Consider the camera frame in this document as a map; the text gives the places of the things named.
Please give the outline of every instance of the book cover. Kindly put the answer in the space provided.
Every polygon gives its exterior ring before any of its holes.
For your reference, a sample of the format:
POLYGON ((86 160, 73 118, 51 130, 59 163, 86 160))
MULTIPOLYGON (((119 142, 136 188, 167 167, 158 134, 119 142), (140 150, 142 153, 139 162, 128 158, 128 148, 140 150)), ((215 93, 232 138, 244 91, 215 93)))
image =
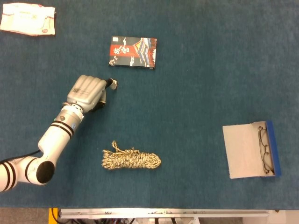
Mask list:
POLYGON ((155 69, 157 39, 112 36, 109 66, 155 69))

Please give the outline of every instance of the rope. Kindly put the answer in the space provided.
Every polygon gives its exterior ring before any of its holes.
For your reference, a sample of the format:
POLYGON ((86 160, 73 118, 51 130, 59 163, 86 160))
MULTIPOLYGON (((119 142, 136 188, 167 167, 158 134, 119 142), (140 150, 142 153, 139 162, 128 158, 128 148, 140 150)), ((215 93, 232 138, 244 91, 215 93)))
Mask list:
POLYGON ((103 150, 104 158, 102 160, 102 167, 106 169, 155 169, 161 164, 160 158, 154 153, 141 153, 138 150, 134 150, 134 147, 122 151, 117 147, 116 141, 112 142, 112 147, 115 148, 115 153, 103 150))

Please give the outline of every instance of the robotic arm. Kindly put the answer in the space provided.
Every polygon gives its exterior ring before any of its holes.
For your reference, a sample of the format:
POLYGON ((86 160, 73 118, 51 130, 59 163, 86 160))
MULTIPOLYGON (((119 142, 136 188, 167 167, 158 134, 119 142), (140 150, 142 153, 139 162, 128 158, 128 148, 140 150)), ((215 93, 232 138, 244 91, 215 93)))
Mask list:
POLYGON ((105 105, 106 88, 109 86, 114 90, 117 82, 81 75, 60 113, 38 142, 43 156, 37 158, 26 155, 0 161, 0 192, 12 189, 18 182, 43 185, 50 181, 57 159, 82 122, 84 114, 105 105))

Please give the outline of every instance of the eyeglasses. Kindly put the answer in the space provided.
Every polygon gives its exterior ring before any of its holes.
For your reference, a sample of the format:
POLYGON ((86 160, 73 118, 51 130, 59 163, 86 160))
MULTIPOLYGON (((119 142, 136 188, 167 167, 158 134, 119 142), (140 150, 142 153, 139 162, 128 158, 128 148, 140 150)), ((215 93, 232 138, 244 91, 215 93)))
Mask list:
POLYGON ((263 128, 262 126, 258 127, 258 139, 263 162, 263 171, 265 174, 269 173, 270 171, 274 173, 270 148, 268 145, 267 128, 263 128))

